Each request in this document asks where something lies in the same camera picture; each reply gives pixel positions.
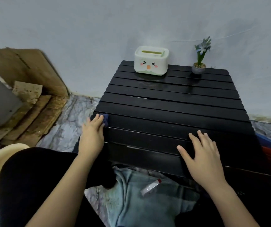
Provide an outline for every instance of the floor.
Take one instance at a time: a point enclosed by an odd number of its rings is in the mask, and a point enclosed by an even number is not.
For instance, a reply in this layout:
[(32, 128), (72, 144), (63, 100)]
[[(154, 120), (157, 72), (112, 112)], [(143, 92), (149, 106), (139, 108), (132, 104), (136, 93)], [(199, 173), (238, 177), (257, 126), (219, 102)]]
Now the floor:
[[(75, 143), (81, 134), (82, 123), (86, 121), (99, 99), (88, 98), (84, 96), (71, 95), (69, 101), (63, 108), (56, 124), (52, 127), (50, 132), (39, 141), (37, 146), (45, 147), (57, 151), (72, 152)], [(257, 133), (267, 136), (271, 139), (271, 124), (252, 121), (252, 125)], [(146, 174), (154, 174), (154, 172), (137, 169)], [(107, 221), (105, 210), (99, 206), (98, 197), (99, 188), (91, 188), (85, 192), (86, 197), (98, 212), (104, 223)]]

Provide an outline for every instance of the tissue box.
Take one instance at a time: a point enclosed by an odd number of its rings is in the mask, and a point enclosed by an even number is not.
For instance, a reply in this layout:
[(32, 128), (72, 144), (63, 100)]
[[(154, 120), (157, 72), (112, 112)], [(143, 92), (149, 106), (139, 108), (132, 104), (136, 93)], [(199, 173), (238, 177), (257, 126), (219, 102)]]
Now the tissue box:
[(168, 69), (167, 48), (140, 46), (135, 52), (134, 70), (139, 73), (161, 76)]

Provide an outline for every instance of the white wall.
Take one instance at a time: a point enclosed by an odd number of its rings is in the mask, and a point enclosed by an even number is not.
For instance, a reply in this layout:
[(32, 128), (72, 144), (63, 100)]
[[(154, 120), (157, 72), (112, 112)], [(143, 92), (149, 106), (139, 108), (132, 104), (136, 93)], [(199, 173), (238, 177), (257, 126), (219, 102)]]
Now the white wall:
[(73, 92), (101, 97), (140, 45), (230, 72), (249, 114), (271, 117), (271, 0), (0, 0), (0, 48), (39, 48)]

